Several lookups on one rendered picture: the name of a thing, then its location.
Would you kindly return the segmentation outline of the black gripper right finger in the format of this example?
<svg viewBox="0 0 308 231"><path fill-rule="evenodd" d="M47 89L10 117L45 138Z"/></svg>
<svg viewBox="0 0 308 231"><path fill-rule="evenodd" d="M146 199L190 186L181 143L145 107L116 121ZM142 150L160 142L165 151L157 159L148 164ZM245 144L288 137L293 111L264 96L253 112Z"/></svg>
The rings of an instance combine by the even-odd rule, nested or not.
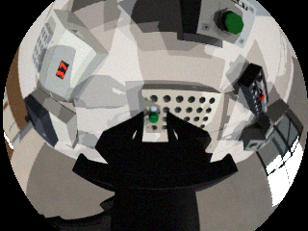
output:
<svg viewBox="0 0 308 231"><path fill-rule="evenodd" d="M167 138L168 141L201 141L205 150L212 140L207 131L177 117L169 111L167 111Z"/></svg>

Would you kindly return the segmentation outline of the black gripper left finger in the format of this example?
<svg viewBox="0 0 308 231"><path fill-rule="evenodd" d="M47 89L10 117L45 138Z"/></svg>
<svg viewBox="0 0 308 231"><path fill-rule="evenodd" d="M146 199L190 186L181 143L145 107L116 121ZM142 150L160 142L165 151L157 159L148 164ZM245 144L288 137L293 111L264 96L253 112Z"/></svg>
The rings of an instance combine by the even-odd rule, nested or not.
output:
<svg viewBox="0 0 308 231"><path fill-rule="evenodd" d="M140 112L134 117L103 131L99 139L103 138L123 141L142 141L143 126L144 112ZM133 138L135 132L136 135Z"/></svg>

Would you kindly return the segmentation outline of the beige tube rack with round holes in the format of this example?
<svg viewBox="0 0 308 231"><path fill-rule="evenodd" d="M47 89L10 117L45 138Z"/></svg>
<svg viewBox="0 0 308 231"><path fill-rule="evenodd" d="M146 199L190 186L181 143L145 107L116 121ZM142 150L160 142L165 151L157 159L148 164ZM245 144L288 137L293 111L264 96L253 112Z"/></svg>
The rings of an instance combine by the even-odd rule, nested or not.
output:
<svg viewBox="0 0 308 231"><path fill-rule="evenodd" d="M145 133L166 133L167 111L206 131L222 96L214 88L177 84L144 84L141 93ZM149 121L151 107L157 108L156 123Z"/></svg>

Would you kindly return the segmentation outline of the green tube cap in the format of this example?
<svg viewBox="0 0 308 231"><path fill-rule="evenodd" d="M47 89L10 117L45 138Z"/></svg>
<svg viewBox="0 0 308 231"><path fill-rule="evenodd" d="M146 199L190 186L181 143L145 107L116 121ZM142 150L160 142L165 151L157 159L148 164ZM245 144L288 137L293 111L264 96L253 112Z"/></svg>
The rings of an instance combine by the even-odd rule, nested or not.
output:
<svg viewBox="0 0 308 231"><path fill-rule="evenodd" d="M159 120L159 116L157 114L157 108L156 107L151 107L150 108L150 114L149 114L149 121L151 123L156 123Z"/></svg>

